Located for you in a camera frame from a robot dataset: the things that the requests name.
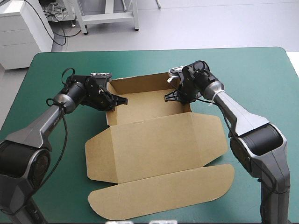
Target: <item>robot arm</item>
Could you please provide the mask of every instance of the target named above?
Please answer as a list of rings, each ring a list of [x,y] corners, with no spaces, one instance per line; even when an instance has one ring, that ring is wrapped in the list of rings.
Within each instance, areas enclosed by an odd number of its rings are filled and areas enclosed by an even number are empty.
[[[204,61],[171,69],[169,75],[169,82],[179,79],[180,84],[174,92],[165,95],[165,101],[190,103],[203,96],[220,108],[230,130],[233,154],[246,171],[261,182],[262,223],[289,223],[287,141],[279,129],[266,118],[248,112],[235,102]]]
[[[75,76],[72,70],[64,88],[54,97],[54,104],[26,128],[8,135],[0,143],[0,210],[14,224],[47,223],[31,196],[44,183],[52,150],[48,136],[60,119],[79,104],[99,111],[127,104],[126,98],[106,90],[111,74]]]

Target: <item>green table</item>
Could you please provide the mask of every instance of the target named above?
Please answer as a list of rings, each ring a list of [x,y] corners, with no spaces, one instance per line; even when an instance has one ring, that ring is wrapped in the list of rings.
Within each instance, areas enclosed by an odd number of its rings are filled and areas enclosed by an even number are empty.
[[[288,139],[288,163],[292,177],[289,219],[299,222],[299,79],[282,48],[190,49],[161,51],[67,52],[35,56],[9,115],[0,139],[25,127],[47,109],[45,100],[63,87],[60,78],[65,68],[76,74],[112,72],[113,78],[165,72],[195,60],[208,62],[211,71],[224,83],[227,93],[249,111],[267,117]],[[194,112],[214,114],[222,119],[215,106],[192,103]],[[93,212],[88,194],[110,183],[87,178],[84,144],[107,128],[105,112],[79,106],[66,116],[69,142],[54,175],[34,196],[49,222],[99,223],[106,220]],[[52,166],[64,140],[61,122],[50,136]],[[132,221],[176,219],[180,222],[260,222],[260,185],[250,177],[229,150],[213,164],[231,163],[235,180],[218,200],[170,210]],[[0,222],[7,222],[0,214]]]

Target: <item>cardboard box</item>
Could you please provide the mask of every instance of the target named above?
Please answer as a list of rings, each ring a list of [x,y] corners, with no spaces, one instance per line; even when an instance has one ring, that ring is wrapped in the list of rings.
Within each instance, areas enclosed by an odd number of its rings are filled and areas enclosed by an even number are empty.
[[[85,145],[87,175],[118,183],[90,193],[99,215],[123,220],[214,200],[230,188],[231,165],[203,167],[228,145],[220,119],[165,102],[168,73],[112,80],[108,90],[128,98],[107,112],[108,129]]]

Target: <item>white cabinet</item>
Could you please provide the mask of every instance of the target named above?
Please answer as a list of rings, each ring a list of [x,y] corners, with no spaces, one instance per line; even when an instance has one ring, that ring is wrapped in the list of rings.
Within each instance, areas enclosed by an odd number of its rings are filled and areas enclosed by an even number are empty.
[[[54,34],[38,0],[28,0],[49,34]],[[53,41],[28,3],[12,0],[0,7],[0,63],[5,69],[26,68],[40,52],[51,52]]]

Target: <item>white floor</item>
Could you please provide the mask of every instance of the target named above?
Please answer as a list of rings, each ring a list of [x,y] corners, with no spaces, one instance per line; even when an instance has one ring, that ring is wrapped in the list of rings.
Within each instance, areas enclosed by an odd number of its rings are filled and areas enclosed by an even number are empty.
[[[132,22],[88,26],[52,51],[200,49],[279,46],[299,74],[299,0],[138,0],[140,30]],[[104,0],[81,0],[85,14],[103,13]],[[121,0],[115,0],[120,12]],[[59,31],[57,24],[53,29]],[[79,30],[65,24],[67,34]],[[26,69],[0,67],[0,128]]]

